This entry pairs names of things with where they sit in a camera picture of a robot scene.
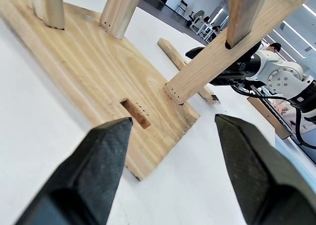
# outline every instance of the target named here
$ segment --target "wooden stick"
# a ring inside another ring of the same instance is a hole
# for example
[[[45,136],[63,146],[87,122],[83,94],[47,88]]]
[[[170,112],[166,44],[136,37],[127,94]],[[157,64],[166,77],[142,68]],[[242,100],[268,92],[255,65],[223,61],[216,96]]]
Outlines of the wooden stick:
[[[175,49],[175,47],[172,46],[169,41],[160,38],[157,44],[179,70],[182,70],[187,66],[187,63],[182,58],[181,54]],[[202,89],[200,89],[198,93],[211,105],[221,104],[217,96],[207,86],[204,86]]]
[[[108,0],[100,24],[114,38],[121,40],[139,0]]]
[[[265,0],[230,0],[227,43],[232,48],[249,34]]]
[[[252,31],[245,38],[228,50],[225,47],[227,32],[224,30],[188,64],[187,68],[164,86],[165,92],[176,103],[182,104],[258,43],[305,1],[266,0]]]
[[[28,0],[28,6],[45,25],[61,30],[65,28],[63,0]]]

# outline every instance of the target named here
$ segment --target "black cable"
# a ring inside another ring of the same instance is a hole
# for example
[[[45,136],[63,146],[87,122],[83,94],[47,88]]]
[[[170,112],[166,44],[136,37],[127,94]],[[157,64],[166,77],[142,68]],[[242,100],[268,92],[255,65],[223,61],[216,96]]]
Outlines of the black cable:
[[[316,146],[310,145],[309,143],[306,143],[300,132],[300,125],[301,125],[301,119],[302,119],[302,113],[299,109],[296,108],[296,122],[295,122],[295,133],[297,140],[304,146],[309,147],[311,149],[316,149]]]
[[[289,102],[288,99],[284,98],[284,97],[280,97],[280,96],[261,96],[261,95],[256,95],[256,94],[251,94],[251,93],[247,93],[243,90],[238,89],[236,86],[231,86],[232,89],[241,94],[241,95],[245,95],[245,96],[249,96],[249,97],[253,97],[253,98],[258,98],[258,99],[280,99],[280,100],[286,100]],[[302,119],[302,113],[299,109],[296,108],[296,122],[295,122],[295,133],[296,133],[296,138],[297,140],[300,142],[301,145],[304,145],[305,147],[309,147],[311,149],[316,149],[316,146],[310,145],[309,143],[306,143],[301,135],[301,131],[300,131],[300,126],[301,126],[301,119]]]

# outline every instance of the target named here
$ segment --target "white table surface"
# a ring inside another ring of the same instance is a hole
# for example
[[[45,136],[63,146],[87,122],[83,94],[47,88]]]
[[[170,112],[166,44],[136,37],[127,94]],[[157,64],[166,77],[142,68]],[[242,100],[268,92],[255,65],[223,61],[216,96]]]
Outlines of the white table surface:
[[[64,1],[98,12],[106,2]],[[158,47],[158,39],[169,40],[182,54],[200,46],[138,8],[125,36],[168,80],[178,70]],[[19,217],[90,125],[2,21],[0,57],[0,224],[6,225]],[[138,182],[124,169],[109,225],[245,224],[225,167],[214,115],[228,114],[253,123],[273,146],[274,128],[230,87],[211,88],[222,105],[211,106],[194,95],[189,102],[200,119],[148,178]]]

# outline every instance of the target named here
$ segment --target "cardboard box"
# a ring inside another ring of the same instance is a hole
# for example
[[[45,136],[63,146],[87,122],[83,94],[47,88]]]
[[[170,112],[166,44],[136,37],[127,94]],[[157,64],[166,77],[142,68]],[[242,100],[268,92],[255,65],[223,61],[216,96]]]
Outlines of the cardboard box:
[[[291,135],[290,131],[280,123],[260,99],[249,97],[248,101],[269,121],[281,139],[285,139]]]

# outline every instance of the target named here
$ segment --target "mortise slot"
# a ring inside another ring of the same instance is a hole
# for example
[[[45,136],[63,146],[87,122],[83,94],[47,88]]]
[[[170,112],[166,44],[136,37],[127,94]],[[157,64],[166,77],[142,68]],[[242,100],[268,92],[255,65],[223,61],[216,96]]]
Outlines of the mortise slot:
[[[131,116],[140,124],[143,129],[148,128],[151,123],[142,113],[138,110],[138,108],[129,100],[124,99],[120,102],[121,105],[131,114]]]

